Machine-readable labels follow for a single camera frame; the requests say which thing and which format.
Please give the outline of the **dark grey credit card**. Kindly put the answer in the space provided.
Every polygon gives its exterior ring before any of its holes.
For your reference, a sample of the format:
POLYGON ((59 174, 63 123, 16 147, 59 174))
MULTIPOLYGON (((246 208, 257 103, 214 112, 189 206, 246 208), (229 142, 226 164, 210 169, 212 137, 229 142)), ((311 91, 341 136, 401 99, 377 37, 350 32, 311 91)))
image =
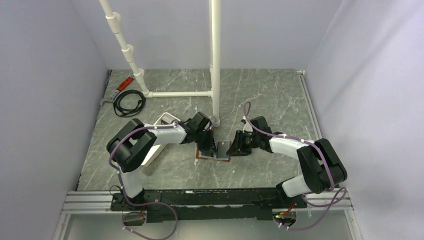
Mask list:
POLYGON ((217 154, 212 150, 199 151, 198 156, 202 159, 215 159, 217 154))

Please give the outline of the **brown leather card holder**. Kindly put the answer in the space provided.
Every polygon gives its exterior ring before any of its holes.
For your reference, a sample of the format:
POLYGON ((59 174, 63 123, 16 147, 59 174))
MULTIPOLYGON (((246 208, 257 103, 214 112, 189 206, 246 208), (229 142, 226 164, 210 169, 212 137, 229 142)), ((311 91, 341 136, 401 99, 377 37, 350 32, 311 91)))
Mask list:
POLYGON ((229 150, 229 145, 218 145, 216 147, 216 153, 212 151, 200 151, 197 149, 195 158, 200 160, 213 160, 219 162, 229 162, 231 157, 227 155, 227 151, 229 150))

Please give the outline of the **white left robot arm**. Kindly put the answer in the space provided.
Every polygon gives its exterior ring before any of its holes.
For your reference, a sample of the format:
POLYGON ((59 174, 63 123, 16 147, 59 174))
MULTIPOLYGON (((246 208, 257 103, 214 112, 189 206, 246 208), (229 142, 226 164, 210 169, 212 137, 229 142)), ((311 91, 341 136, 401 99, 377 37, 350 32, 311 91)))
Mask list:
POLYGON ((117 171, 124 204, 131 210, 144 203, 145 189, 140 179, 142 163, 154 146, 196 143, 200 151, 216 154, 212 121, 197 112, 186 121, 173 120, 170 124, 144 124, 131 119, 106 145, 109 165, 117 171))

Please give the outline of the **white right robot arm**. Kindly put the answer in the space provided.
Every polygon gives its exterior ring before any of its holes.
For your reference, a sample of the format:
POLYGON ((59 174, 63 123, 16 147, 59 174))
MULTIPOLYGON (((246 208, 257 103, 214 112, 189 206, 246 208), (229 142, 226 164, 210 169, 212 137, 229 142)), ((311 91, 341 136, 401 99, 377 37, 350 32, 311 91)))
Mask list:
POLYGON ((248 156, 255 148, 299 161, 302 174, 276 186, 278 192, 275 194, 275 200, 282 208, 289 207, 297 196, 320 194, 333 189, 348 178, 346 168, 325 138, 307 141, 284 133, 277 135, 256 130, 238 130, 226 154, 230 157, 248 156))

